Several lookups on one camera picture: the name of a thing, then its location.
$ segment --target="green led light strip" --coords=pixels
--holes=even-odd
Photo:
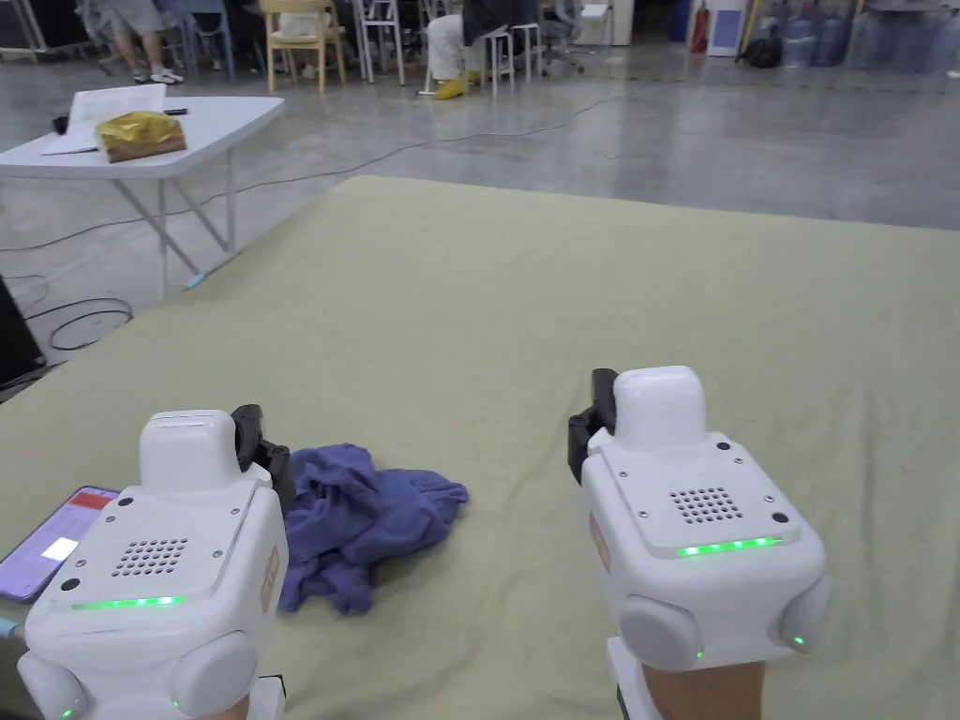
[[[155,608],[156,606],[179,605],[183,597],[141,597],[136,600],[111,600],[106,603],[83,603],[74,605],[74,610],[117,610],[119,608]]]
[[[783,538],[757,538],[755,540],[737,540],[736,542],[721,542],[714,545],[700,545],[699,547],[685,547],[678,550],[677,555],[688,558],[691,555],[709,555],[710,553],[725,553],[731,550],[747,550],[752,547],[767,547],[783,542]]]

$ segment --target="wooden chair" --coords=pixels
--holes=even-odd
[[[297,84],[298,80],[297,67],[294,65],[292,51],[319,51],[317,75],[320,77],[320,91],[324,92],[326,89],[326,18],[324,18],[324,12],[329,12],[332,20],[330,32],[333,34],[333,45],[337,50],[340,83],[345,84],[347,82],[347,69],[344,66],[344,46],[340,39],[340,20],[337,17],[337,8],[332,0],[259,0],[259,3],[267,25],[267,77],[269,78],[271,95],[275,91],[274,50],[279,50],[284,54],[294,84]],[[317,12],[320,15],[320,30],[315,36],[279,36],[279,15],[281,12]]]

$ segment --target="concrete floor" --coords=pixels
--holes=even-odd
[[[668,47],[579,57],[584,75],[558,68],[549,80],[521,80],[497,99],[473,92],[449,103],[417,95],[422,71],[413,66],[406,87],[396,76],[374,86],[351,76],[324,97],[312,84],[294,89],[281,78],[286,116],[237,151],[238,187],[250,188],[238,199],[240,244],[360,173],[960,229],[960,84],[846,70],[756,71]],[[0,63],[7,98],[0,150],[44,132],[67,112],[74,91],[125,80],[92,61]],[[265,94],[265,85],[256,77],[231,84],[208,72],[171,93]],[[224,189],[222,161],[186,184],[197,198],[216,196]],[[145,198],[150,189],[141,188]],[[222,224],[223,199],[207,207]],[[101,296],[146,309],[156,303],[156,240],[142,222],[111,225],[133,217],[106,183],[0,180],[0,273],[30,312]],[[190,215],[171,218],[169,227],[202,264],[219,259]],[[396,231],[401,237],[403,228]],[[171,271],[177,283],[189,275],[176,260]],[[31,322],[51,361],[71,354],[49,349],[51,330],[100,307],[109,305]],[[120,322],[92,318],[58,341],[87,342]]]

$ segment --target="white plastic bag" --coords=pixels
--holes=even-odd
[[[318,12],[282,12],[280,32],[283,37],[316,37],[320,32]]]

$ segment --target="black bag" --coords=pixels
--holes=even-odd
[[[737,62],[742,59],[746,59],[753,67],[780,67],[783,60],[783,41],[780,40],[778,26],[774,25],[770,29],[769,37],[748,42],[747,49],[736,57]]]

